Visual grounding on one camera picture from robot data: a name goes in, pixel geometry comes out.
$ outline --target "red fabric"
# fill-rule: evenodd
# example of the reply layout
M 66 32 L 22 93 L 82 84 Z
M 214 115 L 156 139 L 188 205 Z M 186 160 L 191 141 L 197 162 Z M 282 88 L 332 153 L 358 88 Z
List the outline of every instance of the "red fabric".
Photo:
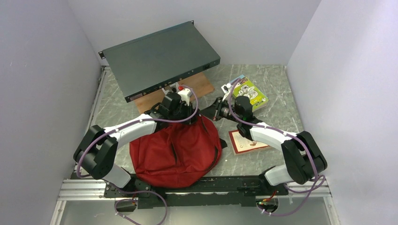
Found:
M 192 185 L 217 164 L 221 150 L 217 129 L 203 116 L 194 124 L 173 123 L 130 142 L 137 177 L 164 188 Z

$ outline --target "black zipper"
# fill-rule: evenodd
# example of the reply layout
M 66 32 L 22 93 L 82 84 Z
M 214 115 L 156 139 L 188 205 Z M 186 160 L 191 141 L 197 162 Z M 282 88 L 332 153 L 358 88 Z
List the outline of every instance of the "black zipper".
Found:
M 207 129 L 206 129 L 205 123 L 203 122 L 203 119 L 200 118 L 200 121 L 202 122 L 202 126 L 203 126 L 203 128 L 205 129 L 206 133 L 210 136 L 209 132 L 208 132 Z M 211 165 L 206 169 L 206 171 L 210 170 L 210 169 L 214 166 L 215 162 L 217 161 L 217 155 L 218 155 L 218 148 L 215 146 L 215 147 L 214 147 L 214 159 L 213 159 L 213 162 L 212 162 Z
M 174 150 L 173 143 L 171 144 L 171 150 L 173 151 L 173 155 L 174 155 L 174 161 L 175 161 L 175 162 L 176 162 L 176 164 L 177 164 L 177 153 L 176 153 L 176 150 Z

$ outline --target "white wall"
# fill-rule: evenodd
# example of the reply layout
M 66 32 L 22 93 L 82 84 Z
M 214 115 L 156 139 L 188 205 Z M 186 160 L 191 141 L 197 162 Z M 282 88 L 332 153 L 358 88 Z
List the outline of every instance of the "white wall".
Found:
M 0 224 L 49 224 L 100 75 L 63 0 L 0 4 Z
M 320 1 L 69 0 L 69 4 L 95 52 L 194 20 L 221 63 L 286 65 Z
M 287 68 L 342 224 L 397 224 L 398 2 L 322 0 Z

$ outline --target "marble surface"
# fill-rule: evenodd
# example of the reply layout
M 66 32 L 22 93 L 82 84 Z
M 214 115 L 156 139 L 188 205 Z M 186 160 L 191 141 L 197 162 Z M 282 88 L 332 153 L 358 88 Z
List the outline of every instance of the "marble surface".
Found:
M 286 131 L 303 130 L 284 66 L 218 65 L 204 73 L 214 85 L 215 91 L 199 99 L 200 109 L 212 104 L 216 97 L 224 95 L 220 88 L 223 84 L 244 74 L 269 98 L 265 107 L 254 112 L 258 119 Z M 96 123 L 101 127 L 114 126 L 139 116 L 135 104 L 124 100 L 112 73 L 109 74 L 98 112 Z M 221 160 L 206 176 L 258 175 L 271 166 L 283 164 L 282 153 L 275 149 L 235 156 L 228 131 L 235 130 L 236 123 L 221 119 L 214 124 L 228 147 L 222 150 Z M 118 150 L 115 163 L 134 172 L 128 145 Z

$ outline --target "red bordered book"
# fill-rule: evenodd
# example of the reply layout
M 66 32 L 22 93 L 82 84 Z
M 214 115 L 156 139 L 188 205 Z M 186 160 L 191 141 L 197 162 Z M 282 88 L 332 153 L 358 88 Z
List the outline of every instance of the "red bordered book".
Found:
M 250 141 L 249 139 L 242 137 L 239 134 L 238 130 L 229 131 L 229 135 L 235 155 L 242 155 L 248 152 L 260 151 L 271 148 L 271 146 L 267 144 Z

